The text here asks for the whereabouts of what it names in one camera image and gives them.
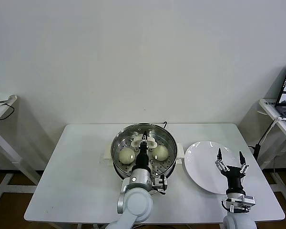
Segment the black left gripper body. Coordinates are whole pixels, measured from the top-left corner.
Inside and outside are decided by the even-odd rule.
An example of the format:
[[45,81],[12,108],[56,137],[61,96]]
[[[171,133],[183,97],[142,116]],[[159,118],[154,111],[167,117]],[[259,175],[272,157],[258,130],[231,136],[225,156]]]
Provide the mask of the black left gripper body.
[[149,168],[149,157],[147,155],[147,143],[142,142],[140,144],[139,154],[136,157],[135,168]]

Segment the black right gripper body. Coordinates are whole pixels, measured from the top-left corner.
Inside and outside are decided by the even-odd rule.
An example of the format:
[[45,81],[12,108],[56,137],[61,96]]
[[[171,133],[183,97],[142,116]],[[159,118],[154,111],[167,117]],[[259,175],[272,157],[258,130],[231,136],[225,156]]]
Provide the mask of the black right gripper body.
[[241,173],[240,167],[234,167],[234,166],[227,166],[229,171],[225,171],[225,177],[227,179],[228,189],[226,190],[226,194],[229,193],[238,193],[245,195],[246,192],[244,191],[244,188],[241,183],[241,179],[245,176],[243,173]]

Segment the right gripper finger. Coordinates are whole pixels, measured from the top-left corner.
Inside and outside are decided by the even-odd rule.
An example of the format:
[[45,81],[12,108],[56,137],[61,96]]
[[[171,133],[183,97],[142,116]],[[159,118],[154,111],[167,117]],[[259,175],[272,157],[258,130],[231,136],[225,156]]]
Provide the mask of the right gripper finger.
[[216,164],[216,167],[219,169],[219,171],[224,171],[224,172],[230,171],[227,165],[223,162],[221,148],[218,149],[215,164]]
[[246,170],[248,169],[249,165],[246,163],[245,157],[241,151],[239,151],[239,160],[241,165],[240,173],[246,174]]

